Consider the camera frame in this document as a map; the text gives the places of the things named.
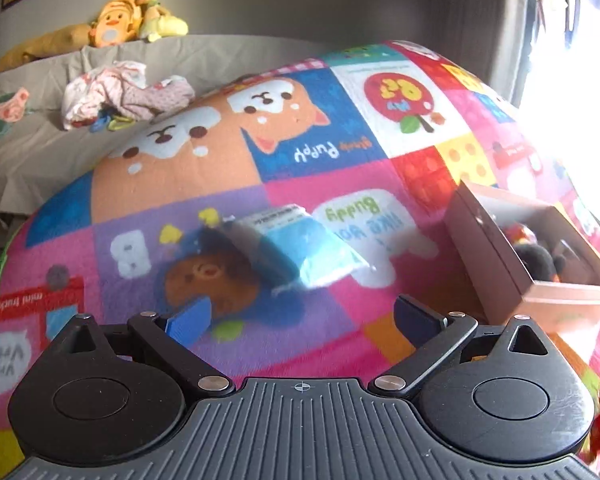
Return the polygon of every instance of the circular pad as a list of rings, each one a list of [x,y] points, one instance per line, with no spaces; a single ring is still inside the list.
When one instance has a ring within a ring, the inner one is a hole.
[[[78,379],[56,392],[54,404],[59,412],[77,420],[97,420],[125,407],[129,390],[124,384],[103,378]]]
[[[549,397],[537,384],[524,379],[492,379],[474,390],[480,409],[505,420],[525,420],[546,410]]]
[[[9,417],[25,454],[89,466],[154,446],[184,408],[180,387],[163,371],[90,351],[32,368],[11,397]]]

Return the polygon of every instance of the metal screw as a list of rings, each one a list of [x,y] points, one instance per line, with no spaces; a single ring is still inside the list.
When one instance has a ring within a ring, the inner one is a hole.
[[[229,380],[219,375],[209,375],[201,378],[198,386],[208,392],[221,392],[229,387]]]
[[[403,389],[407,383],[402,377],[396,375],[381,375],[374,381],[376,387],[388,392],[396,392]]]

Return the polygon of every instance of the speech bubble print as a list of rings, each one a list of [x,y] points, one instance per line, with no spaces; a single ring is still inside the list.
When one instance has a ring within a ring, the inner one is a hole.
[[[438,246],[423,235],[400,201],[384,189],[365,189],[320,204],[313,212],[373,267],[353,278],[367,288],[385,288],[396,279],[392,256],[405,252],[425,259],[438,255]]]
[[[121,278],[132,280],[145,276],[151,270],[149,251],[142,231],[122,233],[111,241],[111,256],[118,263]]]
[[[0,395],[13,390],[29,369],[31,343],[27,331],[0,333]]]

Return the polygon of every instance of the stuffed toy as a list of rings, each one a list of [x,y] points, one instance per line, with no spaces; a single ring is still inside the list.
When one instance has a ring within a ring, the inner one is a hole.
[[[564,257],[554,258],[538,244],[514,244],[513,250],[536,282],[560,282],[559,275],[564,269]]]
[[[537,282],[560,282],[560,273],[566,261],[563,256],[555,258],[538,243],[536,234],[524,224],[515,223],[502,229],[513,250]]]
[[[0,72],[17,68],[37,59],[76,52],[89,44],[90,30],[89,23],[79,23],[24,41],[0,58]]]
[[[91,25],[91,44],[101,47],[135,40],[141,23],[142,12],[135,0],[111,0]]]
[[[153,43],[168,36],[186,36],[189,26],[176,18],[160,5],[158,0],[136,0],[137,6],[144,6],[144,19],[140,28],[140,38]]]

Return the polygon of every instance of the black plush toy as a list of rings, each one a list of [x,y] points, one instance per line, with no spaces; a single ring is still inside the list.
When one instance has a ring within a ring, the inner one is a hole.
[[[531,277],[538,282],[560,282],[558,275],[564,269],[564,256],[552,257],[551,253],[538,244],[514,244],[513,249],[525,264]]]

